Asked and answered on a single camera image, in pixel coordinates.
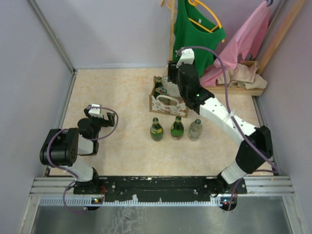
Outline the green bottle red label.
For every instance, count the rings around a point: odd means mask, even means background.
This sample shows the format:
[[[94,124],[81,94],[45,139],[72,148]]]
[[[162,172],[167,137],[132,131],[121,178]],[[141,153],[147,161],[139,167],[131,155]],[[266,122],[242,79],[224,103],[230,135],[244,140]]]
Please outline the green bottle red label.
[[[175,121],[171,126],[171,137],[175,140],[181,139],[184,134],[184,125],[181,121],[181,116],[176,116]]]

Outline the clear bottle green cap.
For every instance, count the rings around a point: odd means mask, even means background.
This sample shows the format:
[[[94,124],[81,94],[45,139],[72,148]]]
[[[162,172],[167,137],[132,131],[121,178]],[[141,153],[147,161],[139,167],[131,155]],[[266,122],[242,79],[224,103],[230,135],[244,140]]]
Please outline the clear bottle green cap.
[[[188,137],[190,140],[196,141],[200,138],[203,131],[203,126],[200,119],[196,119],[190,124]]]

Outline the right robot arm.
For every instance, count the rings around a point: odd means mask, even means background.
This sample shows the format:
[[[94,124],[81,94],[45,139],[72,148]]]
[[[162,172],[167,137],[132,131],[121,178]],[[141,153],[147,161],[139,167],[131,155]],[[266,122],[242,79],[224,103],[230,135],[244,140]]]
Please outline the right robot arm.
[[[273,155],[271,132],[268,127],[256,127],[239,118],[222,105],[213,93],[199,84],[192,64],[168,63],[168,81],[177,85],[186,106],[218,125],[239,146],[235,160],[222,170],[213,185],[212,194],[229,193],[235,182],[254,173]]]

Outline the dark green bottle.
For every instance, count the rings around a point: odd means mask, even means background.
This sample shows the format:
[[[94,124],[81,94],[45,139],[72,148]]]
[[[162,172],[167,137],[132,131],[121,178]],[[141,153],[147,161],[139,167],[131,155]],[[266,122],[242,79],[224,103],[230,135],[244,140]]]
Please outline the dark green bottle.
[[[162,77],[156,77],[155,87],[154,87],[154,97],[161,95],[163,93],[164,85],[162,83]]]

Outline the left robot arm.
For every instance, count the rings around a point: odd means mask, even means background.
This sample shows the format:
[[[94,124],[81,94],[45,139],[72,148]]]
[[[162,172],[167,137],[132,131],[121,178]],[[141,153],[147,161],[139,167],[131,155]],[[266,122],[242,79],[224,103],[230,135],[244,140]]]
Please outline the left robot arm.
[[[68,172],[74,180],[65,189],[77,195],[106,194],[106,186],[95,168],[88,166],[79,157],[95,156],[99,140],[109,137],[116,129],[118,114],[97,104],[87,106],[86,115],[76,128],[51,129],[40,150],[41,164]]]

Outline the green bottle yellow label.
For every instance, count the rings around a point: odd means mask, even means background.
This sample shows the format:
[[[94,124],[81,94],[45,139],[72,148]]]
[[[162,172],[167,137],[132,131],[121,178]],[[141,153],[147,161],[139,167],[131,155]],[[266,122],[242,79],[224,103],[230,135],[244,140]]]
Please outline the green bottle yellow label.
[[[153,123],[150,128],[150,135],[154,141],[161,141],[163,138],[164,131],[157,117],[153,118]]]

